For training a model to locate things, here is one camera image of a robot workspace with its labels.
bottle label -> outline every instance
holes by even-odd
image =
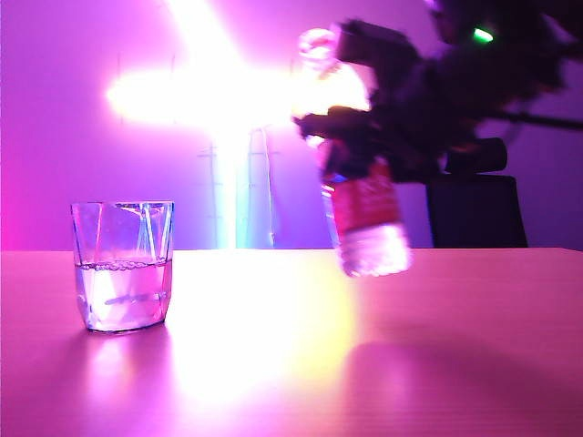
[[[401,221],[388,165],[374,162],[366,178],[326,184],[338,236],[347,231]]]

purple wall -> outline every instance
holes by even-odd
[[[424,54],[438,47],[417,0],[213,1],[241,57],[285,70],[306,29],[359,17],[406,32]],[[177,249],[211,248],[210,144],[200,130],[153,127],[113,113],[105,92],[136,67],[168,68],[186,50],[163,0],[5,0],[2,2],[2,249],[70,249],[68,204],[79,200],[176,201]],[[580,117],[581,66],[568,66],[572,90],[535,111]],[[485,133],[506,127],[490,125]],[[276,247],[329,243],[312,156],[294,126],[270,127],[276,195]],[[506,173],[517,177],[532,246],[583,249],[582,136],[524,128]],[[267,202],[261,163],[252,172],[253,244],[265,247]],[[431,245],[423,188],[399,187],[416,247]]]

glass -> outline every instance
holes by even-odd
[[[166,318],[174,202],[71,205],[77,305],[89,330],[137,330]]]

pink tabletop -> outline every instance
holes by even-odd
[[[2,254],[2,436],[581,436],[583,253],[174,257],[165,324],[90,333],[70,252]]]

green led light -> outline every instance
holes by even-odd
[[[488,34],[486,30],[474,29],[474,39],[478,43],[487,44],[494,40],[492,34]]]

